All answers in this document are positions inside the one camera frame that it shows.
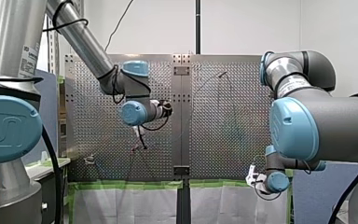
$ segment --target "green tape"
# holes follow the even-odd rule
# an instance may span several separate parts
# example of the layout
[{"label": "green tape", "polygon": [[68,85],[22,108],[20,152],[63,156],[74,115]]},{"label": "green tape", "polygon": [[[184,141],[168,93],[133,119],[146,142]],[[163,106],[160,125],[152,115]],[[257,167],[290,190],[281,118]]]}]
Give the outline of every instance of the green tape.
[{"label": "green tape", "polygon": [[221,187],[249,187],[244,180],[228,179],[207,179],[207,180],[190,180],[192,189],[221,188]]},{"label": "green tape", "polygon": [[293,170],[290,170],[290,169],[286,169],[284,170],[284,172],[286,173],[287,177],[293,177]]},{"label": "green tape", "polygon": [[[69,159],[67,158],[59,158],[58,159],[58,164],[62,164],[66,161],[69,161]],[[52,167],[52,163],[51,163],[51,159],[48,159],[47,161],[44,161],[42,163],[39,163],[39,161],[34,161],[34,162],[31,162],[31,163],[28,163],[25,165],[25,167],[31,167],[31,166],[35,166],[37,164],[40,164],[41,166],[46,166],[46,167]]]},{"label": "green tape", "polygon": [[75,188],[71,188],[71,186],[68,186],[68,195],[66,196],[66,199],[68,200],[68,206],[69,206],[69,224],[74,223],[74,208],[75,208]]},{"label": "green tape", "polygon": [[96,182],[69,183],[69,189],[181,189],[182,181],[132,182],[122,180],[98,180]]},{"label": "green tape", "polygon": [[293,185],[290,185],[287,190],[287,207],[286,207],[286,221],[287,224],[290,224],[290,220],[292,219],[292,199],[293,199]]}]

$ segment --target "white wall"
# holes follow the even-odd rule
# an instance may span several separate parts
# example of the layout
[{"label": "white wall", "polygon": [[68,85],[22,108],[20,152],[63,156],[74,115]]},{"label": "white wall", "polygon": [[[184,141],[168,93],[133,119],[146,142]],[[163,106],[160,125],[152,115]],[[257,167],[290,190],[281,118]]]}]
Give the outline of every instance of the white wall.
[{"label": "white wall", "polygon": [[300,48],[298,0],[204,0],[201,3],[204,54],[263,54],[268,50]]},{"label": "white wall", "polygon": [[[129,0],[84,0],[89,28],[105,46]],[[299,49],[297,0],[201,1],[203,54],[262,54]],[[109,53],[195,51],[195,0],[134,1]]]},{"label": "white wall", "polygon": [[320,51],[333,63],[333,95],[358,92],[358,0],[302,0],[301,49]]},{"label": "white wall", "polygon": [[[89,28],[105,47],[129,0],[84,0]],[[109,53],[188,53],[194,44],[194,0],[135,0]]]}]

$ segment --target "robotic arm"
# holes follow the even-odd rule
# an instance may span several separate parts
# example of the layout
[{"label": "robotic arm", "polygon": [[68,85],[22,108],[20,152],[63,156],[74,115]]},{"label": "robotic arm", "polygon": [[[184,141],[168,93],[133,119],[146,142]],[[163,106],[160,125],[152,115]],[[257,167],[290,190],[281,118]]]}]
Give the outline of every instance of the robotic arm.
[{"label": "robotic arm", "polygon": [[41,186],[30,180],[21,157],[34,149],[42,134],[56,173],[55,222],[60,223],[60,168],[38,114],[41,96],[34,87],[42,80],[34,72],[46,11],[99,80],[102,91],[125,95],[124,123],[139,127],[172,113],[168,101],[150,99],[148,64],[125,62],[119,69],[79,20],[71,1],[0,0],[0,223],[41,223],[41,209],[46,209]]},{"label": "robotic arm", "polygon": [[[267,52],[260,81],[275,98],[269,113],[272,146],[266,148],[266,174],[255,174],[251,166],[246,178],[249,185],[265,194],[279,193],[289,187],[286,168],[322,171],[324,161],[358,162],[358,94],[329,94],[336,76],[327,58],[314,51]],[[336,211],[357,183],[358,176],[341,196]],[[358,220],[358,204],[354,207],[350,219]]]},{"label": "robotic arm", "polygon": [[[47,13],[55,27],[80,20],[71,1],[48,0]],[[105,94],[125,95],[126,103],[122,106],[121,117],[126,124],[139,126],[171,115],[172,106],[168,101],[150,100],[146,62],[125,62],[118,69],[81,21],[62,27],[59,31],[98,79]]]}]

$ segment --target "gray robot arm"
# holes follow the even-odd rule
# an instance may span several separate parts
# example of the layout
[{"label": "gray robot arm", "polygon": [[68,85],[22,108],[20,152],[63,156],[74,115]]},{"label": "gray robot arm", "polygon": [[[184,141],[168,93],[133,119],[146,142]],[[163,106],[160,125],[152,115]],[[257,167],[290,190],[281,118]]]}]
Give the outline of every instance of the gray robot arm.
[{"label": "gray robot arm", "polygon": [[260,80],[274,92],[269,114],[267,193],[286,190],[284,169],[322,170],[324,161],[358,162],[358,95],[332,97],[332,64],[314,51],[267,53]]},{"label": "gray robot arm", "polygon": [[[48,0],[47,13],[55,27],[80,19],[71,1]],[[125,94],[121,116],[126,124],[138,126],[171,115],[168,101],[150,100],[147,63],[126,62],[118,69],[83,22],[62,27],[59,32],[98,79],[105,94]]]}]

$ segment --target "power cord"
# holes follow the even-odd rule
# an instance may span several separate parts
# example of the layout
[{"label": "power cord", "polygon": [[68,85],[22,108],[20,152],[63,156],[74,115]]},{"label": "power cord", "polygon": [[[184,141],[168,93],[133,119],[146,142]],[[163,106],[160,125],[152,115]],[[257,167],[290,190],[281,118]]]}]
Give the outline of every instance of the power cord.
[{"label": "power cord", "polygon": [[121,24],[121,21],[123,20],[124,16],[127,14],[127,11],[129,10],[133,0],[130,0],[129,4],[126,7],[126,10],[124,11],[123,15],[121,16],[120,20],[118,20],[118,23],[116,25],[115,30],[112,32],[112,34],[109,36],[109,41],[106,44],[105,51],[107,51],[107,48],[109,48],[110,42],[112,41],[112,36],[116,33],[118,26]]},{"label": "power cord", "polygon": [[56,26],[56,27],[52,27],[52,28],[48,28],[48,29],[44,29],[43,32],[50,32],[50,31],[58,31],[60,30],[61,28],[63,27],[66,27],[66,26],[70,26],[74,23],[77,23],[77,22],[80,22],[80,21],[84,21],[85,22],[85,26],[88,26],[89,25],[89,21],[87,19],[78,19],[78,20],[75,20],[75,21],[71,21],[71,22],[68,22],[66,24],[63,24],[63,25],[59,25],[59,26]]},{"label": "power cord", "polygon": [[56,210],[55,210],[55,222],[61,223],[61,210],[62,210],[62,191],[61,191],[61,170],[58,164],[57,156],[54,151],[54,147],[51,144],[50,138],[48,137],[48,132],[43,126],[42,137],[45,141],[46,147],[48,148],[48,154],[51,157],[51,164],[53,166],[54,171],[54,179],[55,179],[55,194],[56,194]]},{"label": "power cord", "polygon": [[138,126],[138,134],[139,134],[139,140],[141,141],[142,146],[144,147],[144,149],[147,149],[147,146],[145,145],[144,137],[141,134],[141,126]]},{"label": "power cord", "polygon": [[275,200],[277,200],[279,197],[281,197],[281,194],[282,194],[281,192],[279,192],[279,194],[278,194],[276,197],[270,198],[270,199],[261,196],[261,194],[259,193],[259,190],[255,187],[255,185],[256,185],[256,183],[261,183],[261,182],[263,182],[263,181],[257,181],[257,179],[256,179],[256,181],[254,182],[255,194],[257,195],[257,197],[259,197],[259,198],[261,198],[262,200],[267,201],[267,202],[275,201]]},{"label": "power cord", "polygon": [[310,169],[310,165],[306,162],[306,161],[302,161],[304,162],[304,164],[307,166],[307,169],[308,170],[304,170],[304,172],[307,174],[307,175],[311,175],[312,174],[312,170]]},{"label": "power cord", "polygon": [[115,64],[115,65],[113,66],[113,69],[114,69],[114,76],[115,76],[115,77],[112,78],[112,97],[113,97],[113,102],[114,102],[116,105],[118,105],[118,104],[120,104],[120,103],[124,100],[124,97],[126,97],[126,95],[123,94],[123,96],[121,96],[121,99],[119,99],[118,101],[116,100],[115,95],[116,95],[116,93],[118,93],[118,92],[116,91],[117,76],[118,76],[118,65]]},{"label": "power cord", "polygon": [[[197,96],[197,94],[199,93],[199,91],[202,90],[202,88],[203,88],[206,84],[208,84],[208,82],[210,82],[210,81],[211,81],[212,79],[214,79],[214,78],[222,77],[222,76],[224,76],[226,73],[227,73],[227,71],[219,72],[217,75],[209,77],[209,78],[208,78],[205,82],[203,82],[203,83],[201,84],[201,86],[194,92],[194,97],[193,97],[193,98],[196,98],[196,96]],[[191,121],[191,119],[192,119],[192,117],[193,117],[193,112],[194,112],[194,106],[192,107],[192,109],[191,109],[191,111],[190,111],[190,118],[188,118],[188,120],[186,121],[186,126],[188,126],[188,125],[190,124],[190,121]],[[183,129],[182,132],[179,134],[179,136],[178,136],[177,138],[173,139],[173,140],[171,141],[171,143],[174,143],[174,142],[180,140],[180,139],[182,138],[183,134],[185,133],[185,130],[186,130],[186,129]]]},{"label": "power cord", "polygon": [[[255,155],[255,156],[254,156],[254,159],[253,159],[253,164],[256,163],[256,159],[259,158],[259,157],[260,157],[260,158],[263,158],[264,160],[266,160],[266,156],[265,156],[265,155]],[[257,197],[259,197],[259,198],[261,198],[262,200],[267,201],[267,202],[271,202],[271,201],[277,200],[277,199],[281,196],[281,194],[282,194],[281,192],[279,192],[279,194],[278,194],[276,197],[270,198],[270,199],[261,196],[259,190],[255,187],[257,183],[263,183],[262,180],[257,180],[258,177],[260,177],[260,175],[261,175],[261,173],[258,173],[257,178],[255,179],[255,182],[254,182],[255,194],[257,195]]]},{"label": "power cord", "polygon": [[152,128],[147,128],[147,127],[145,127],[144,125],[141,125],[141,127],[143,127],[144,129],[146,129],[146,130],[148,130],[148,131],[151,131],[151,132],[153,132],[153,131],[158,131],[158,130],[162,129],[162,128],[168,123],[168,120],[169,120],[169,119],[170,119],[170,116],[168,116],[160,126],[158,126],[157,128],[154,128],[154,129],[152,129]]}]

